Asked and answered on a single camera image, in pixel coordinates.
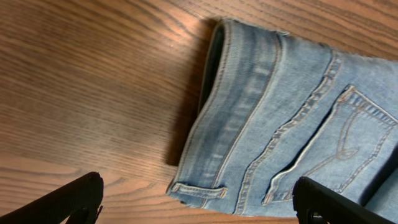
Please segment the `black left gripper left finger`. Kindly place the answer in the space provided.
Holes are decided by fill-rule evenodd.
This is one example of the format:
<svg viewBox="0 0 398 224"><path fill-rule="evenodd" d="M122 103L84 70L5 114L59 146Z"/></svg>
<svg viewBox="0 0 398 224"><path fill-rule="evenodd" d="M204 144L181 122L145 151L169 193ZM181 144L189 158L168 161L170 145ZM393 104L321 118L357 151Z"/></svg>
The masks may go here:
<svg viewBox="0 0 398 224"><path fill-rule="evenodd" d="M33 202L1 216L1 223L96 223L102 210L104 181L89 172Z"/></svg>

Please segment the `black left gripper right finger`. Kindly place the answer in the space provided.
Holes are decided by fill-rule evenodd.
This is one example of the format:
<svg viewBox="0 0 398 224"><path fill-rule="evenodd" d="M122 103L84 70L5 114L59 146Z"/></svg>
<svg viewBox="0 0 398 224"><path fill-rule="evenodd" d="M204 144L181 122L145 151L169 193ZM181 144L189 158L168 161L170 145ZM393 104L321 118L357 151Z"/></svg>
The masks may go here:
<svg viewBox="0 0 398 224"><path fill-rule="evenodd" d="M300 224L393 224L308 177L296 181L293 207Z"/></svg>

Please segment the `light blue denim jeans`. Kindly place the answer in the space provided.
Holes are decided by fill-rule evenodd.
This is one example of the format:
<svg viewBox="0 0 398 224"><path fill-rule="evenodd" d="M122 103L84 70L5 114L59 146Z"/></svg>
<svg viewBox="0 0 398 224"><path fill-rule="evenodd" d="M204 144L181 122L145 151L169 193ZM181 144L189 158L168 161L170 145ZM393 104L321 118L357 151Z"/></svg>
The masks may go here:
<svg viewBox="0 0 398 224"><path fill-rule="evenodd" d="M168 195L294 217L302 176L397 221L397 62L220 20Z"/></svg>

